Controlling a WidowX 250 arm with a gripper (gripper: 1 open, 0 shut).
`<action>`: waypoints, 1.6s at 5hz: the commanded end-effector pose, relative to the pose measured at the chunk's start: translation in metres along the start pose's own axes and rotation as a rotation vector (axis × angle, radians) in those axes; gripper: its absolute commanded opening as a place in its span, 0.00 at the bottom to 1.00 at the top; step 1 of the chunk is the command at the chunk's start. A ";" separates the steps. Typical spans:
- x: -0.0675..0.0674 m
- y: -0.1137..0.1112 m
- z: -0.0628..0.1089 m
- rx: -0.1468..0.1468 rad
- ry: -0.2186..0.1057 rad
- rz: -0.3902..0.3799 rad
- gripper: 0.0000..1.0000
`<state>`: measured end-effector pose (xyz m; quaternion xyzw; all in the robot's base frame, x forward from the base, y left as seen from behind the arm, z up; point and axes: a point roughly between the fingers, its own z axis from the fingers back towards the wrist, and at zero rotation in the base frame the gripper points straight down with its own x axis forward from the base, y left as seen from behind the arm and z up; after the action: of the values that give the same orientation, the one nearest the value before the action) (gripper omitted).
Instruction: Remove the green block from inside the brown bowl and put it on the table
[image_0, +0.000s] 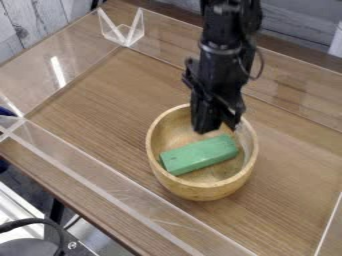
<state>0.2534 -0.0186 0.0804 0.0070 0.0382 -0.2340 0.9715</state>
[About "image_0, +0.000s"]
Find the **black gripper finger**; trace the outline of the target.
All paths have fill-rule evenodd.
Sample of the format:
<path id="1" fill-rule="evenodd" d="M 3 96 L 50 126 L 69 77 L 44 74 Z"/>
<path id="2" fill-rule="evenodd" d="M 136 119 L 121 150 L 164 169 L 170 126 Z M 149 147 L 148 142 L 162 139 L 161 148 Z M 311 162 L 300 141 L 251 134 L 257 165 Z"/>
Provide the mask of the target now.
<path id="1" fill-rule="evenodd" d="M 244 108 L 237 107 L 236 109 L 231 109 L 227 106 L 221 109 L 221 121 L 229 127 L 232 131 L 236 130 L 236 127 L 240 123 L 240 118 L 244 113 Z"/>
<path id="2" fill-rule="evenodd" d="M 205 134 L 217 130 L 221 124 L 217 100 L 212 96 L 205 96 L 192 91 L 189 106 L 193 131 L 198 134 Z"/>

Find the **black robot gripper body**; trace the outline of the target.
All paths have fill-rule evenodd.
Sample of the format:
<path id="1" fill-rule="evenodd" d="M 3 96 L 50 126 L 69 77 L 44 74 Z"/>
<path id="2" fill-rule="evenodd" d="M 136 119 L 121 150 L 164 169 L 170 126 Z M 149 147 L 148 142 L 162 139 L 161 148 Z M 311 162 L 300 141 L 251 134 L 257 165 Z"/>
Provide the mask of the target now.
<path id="1" fill-rule="evenodd" d="M 251 66 L 256 47 L 240 43 L 228 49 L 200 43 L 198 49 L 198 58 L 185 59 L 181 77 L 184 84 L 190 92 L 198 92 L 217 100 L 220 115 L 224 106 L 231 109 L 243 107 L 245 111 L 241 88 L 253 79 Z"/>

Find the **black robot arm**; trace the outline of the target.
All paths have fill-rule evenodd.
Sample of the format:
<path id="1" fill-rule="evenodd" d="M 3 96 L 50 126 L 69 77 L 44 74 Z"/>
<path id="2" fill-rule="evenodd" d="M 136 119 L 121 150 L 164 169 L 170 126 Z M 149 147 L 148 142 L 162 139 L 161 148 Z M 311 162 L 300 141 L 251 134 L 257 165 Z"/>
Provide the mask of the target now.
<path id="1" fill-rule="evenodd" d="M 221 125 L 235 129 L 245 105 L 241 88 L 259 78 L 251 73 L 260 55 L 253 42 L 263 13 L 260 0 L 200 0 L 200 55 L 186 58 L 181 80 L 190 90 L 190 124 L 204 134 Z"/>

